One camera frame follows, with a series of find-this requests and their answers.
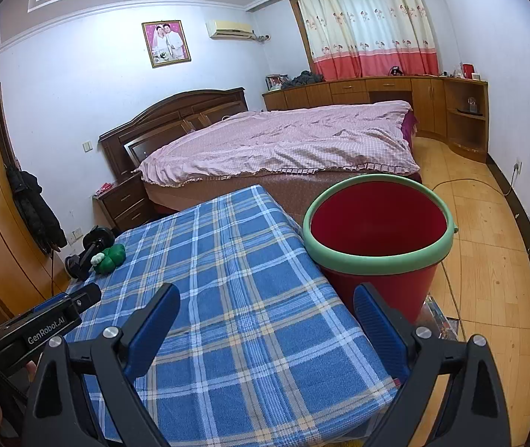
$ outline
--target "metal bolt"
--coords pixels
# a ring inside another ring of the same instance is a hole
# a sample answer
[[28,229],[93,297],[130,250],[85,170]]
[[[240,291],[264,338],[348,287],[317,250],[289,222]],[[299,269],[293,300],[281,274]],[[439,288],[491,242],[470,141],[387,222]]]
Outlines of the metal bolt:
[[416,328],[416,336],[426,340],[432,336],[432,331],[426,326],[419,326]]
[[63,339],[60,336],[52,336],[48,340],[48,345],[50,348],[56,348],[57,346],[60,346],[63,343]]
[[102,336],[108,339],[115,337],[117,334],[118,334],[118,328],[116,326],[108,326],[102,332]]
[[472,341],[476,346],[486,346],[486,338],[482,334],[475,334]]

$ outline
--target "bottle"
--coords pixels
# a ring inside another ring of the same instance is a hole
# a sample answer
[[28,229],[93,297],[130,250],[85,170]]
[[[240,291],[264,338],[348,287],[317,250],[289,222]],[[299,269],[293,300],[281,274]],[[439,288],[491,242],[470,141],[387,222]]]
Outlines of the bottle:
[[467,103],[470,105],[470,112],[473,114],[478,114],[478,104],[474,98],[469,98]]

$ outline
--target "dark clothing pile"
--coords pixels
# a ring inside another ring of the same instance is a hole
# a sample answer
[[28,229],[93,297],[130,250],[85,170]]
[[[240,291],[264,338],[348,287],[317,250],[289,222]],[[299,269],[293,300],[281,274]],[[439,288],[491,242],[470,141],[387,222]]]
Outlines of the dark clothing pile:
[[58,219],[42,198],[38,179],[14,166],[7,167],[7,177],[19,215],[40,250],[48,255],[52,250],[65,247],[67,239]]
[[298,77],[294,77],[292,80],[284,82],[282,84],[282,89],[305,86],[306,84],[318,84],[319,82],[323,82],[323,76],[305,70]]

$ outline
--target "nightstand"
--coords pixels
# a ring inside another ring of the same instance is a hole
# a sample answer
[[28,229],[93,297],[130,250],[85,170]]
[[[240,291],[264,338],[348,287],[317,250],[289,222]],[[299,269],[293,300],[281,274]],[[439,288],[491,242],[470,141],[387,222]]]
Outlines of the nightstand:
[[93,199],[99,202],[110,225],[120,234],[160,218],[147,196],[139,172],[131,173],[108,191],[94,195]]

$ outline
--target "picture frame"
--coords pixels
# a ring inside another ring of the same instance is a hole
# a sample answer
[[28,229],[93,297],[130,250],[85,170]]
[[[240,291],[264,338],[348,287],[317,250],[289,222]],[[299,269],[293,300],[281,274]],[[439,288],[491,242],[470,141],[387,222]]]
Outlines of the picture frame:
[[271,74],[270,76],[265,76],[267,91],[279,91],[282,88],[282,84],[289,80],[288,74]]
[[141,23],[141,27],[151,67],[191,61],[191,54],[180,20],[145,22]]

